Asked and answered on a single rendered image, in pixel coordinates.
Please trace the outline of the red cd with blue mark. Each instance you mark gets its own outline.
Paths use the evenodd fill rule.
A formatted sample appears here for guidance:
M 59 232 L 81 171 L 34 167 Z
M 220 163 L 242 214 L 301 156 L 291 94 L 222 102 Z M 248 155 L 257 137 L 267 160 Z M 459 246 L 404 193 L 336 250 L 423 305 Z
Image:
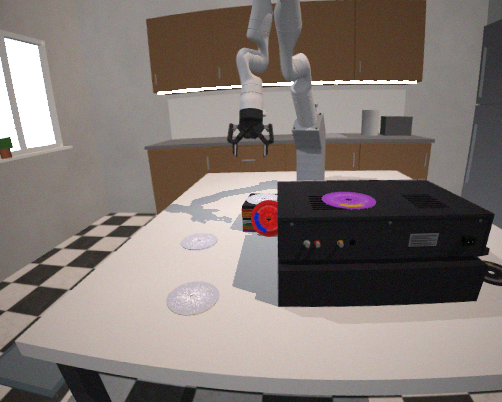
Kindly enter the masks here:
M 271 220 L 267 220 L 267 216 Z M 277 202 L 273 200 L 265 200 L 258 203 L 251 214 L 251 223 L 253 228 L 263 236 L 278 235 L 277 223 Z

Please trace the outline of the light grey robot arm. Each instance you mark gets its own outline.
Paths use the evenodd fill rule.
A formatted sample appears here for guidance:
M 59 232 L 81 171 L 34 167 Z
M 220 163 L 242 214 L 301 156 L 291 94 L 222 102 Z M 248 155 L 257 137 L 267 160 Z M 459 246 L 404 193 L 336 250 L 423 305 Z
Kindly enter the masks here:
M 241 81 L 240 110 L 260 109 L 263 111 L 263 117 L 266 116 L 266 111 L 263 110 L 263 82 L 251 72 L 263 73 L 268 67 L 268 40 L 272 20 L 271 0 L 253 0 L 247 38 L 258 45 L 258 50 L 242 48 L 236 57 Z M 300 0 L 278 0 L 274 9 L 274 20 L 283 77 L 287 82 L 295 81 L 290 90 L 298 124 L 301 127 L 311 127 L 316 124 L 317 116 L 310 64 L 303 53 L 293 56 L 302 29 Z

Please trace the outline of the pink cd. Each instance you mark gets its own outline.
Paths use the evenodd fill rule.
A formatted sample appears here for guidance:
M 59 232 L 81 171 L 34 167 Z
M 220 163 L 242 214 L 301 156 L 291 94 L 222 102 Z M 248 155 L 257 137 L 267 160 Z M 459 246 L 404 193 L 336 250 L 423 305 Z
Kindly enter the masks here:
M 345 199 L 351 199 L 347 201 Z M 322 197 L 327 205 L 345 209 L 365 209 L 373 207 L 376 200 L 368 195 L 354 192 L 334 192 Z

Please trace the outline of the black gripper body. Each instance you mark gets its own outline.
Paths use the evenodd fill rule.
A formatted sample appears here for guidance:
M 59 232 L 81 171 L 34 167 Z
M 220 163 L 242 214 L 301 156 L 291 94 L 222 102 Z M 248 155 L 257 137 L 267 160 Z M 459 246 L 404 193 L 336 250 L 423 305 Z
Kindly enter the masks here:
M 245 126 L 248 126 L 248 130 L 243 134 L 243 137 L 246 139 L 256 139 L 258 135 L 253 130 L 253 126 L 256 126 L 260 132 L 264 130 L 263 111 L 256 108 L 241 109 L 238 130 L 241 132 Z

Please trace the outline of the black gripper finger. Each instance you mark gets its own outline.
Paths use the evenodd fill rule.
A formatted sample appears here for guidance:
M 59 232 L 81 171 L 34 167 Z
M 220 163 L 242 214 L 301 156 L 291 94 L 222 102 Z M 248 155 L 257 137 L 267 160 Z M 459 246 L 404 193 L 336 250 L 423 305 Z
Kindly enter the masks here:
M 229 124 L 229 130 L 228 130 L 228 137 L 227 141 L 229 143 L 233 144 L 233 154 L 235 154 L 235 157 L 237 157 L 237 150 L 238 150 L 238 145 L 237 143 L 243 138 L 243 134 L 248 130 L 248 126 L 245 126 L 242 131 L 237 135 L 237 137 L 233 140 L 233 131 L 235 131 L 238 128 L 238 125 L 233 125 L 232 123 Z
M 264 143 L 264 156 L 263 157 L 266 157 L 266 155 L 268 154 L 268 145 L 274 142 L 272 124 L 264 125 L 264 129 L 266 129 L 266 131 L 269 132 L 270 140 L 266 140 L 266 138 L 258 130 L 258 128 L 256 126 L 253 126 L 253 130 L 257 133 L 257 135 L 259 136 L 260 140 L 261 139 L 263 140 L 263 141 L 261 140 Z

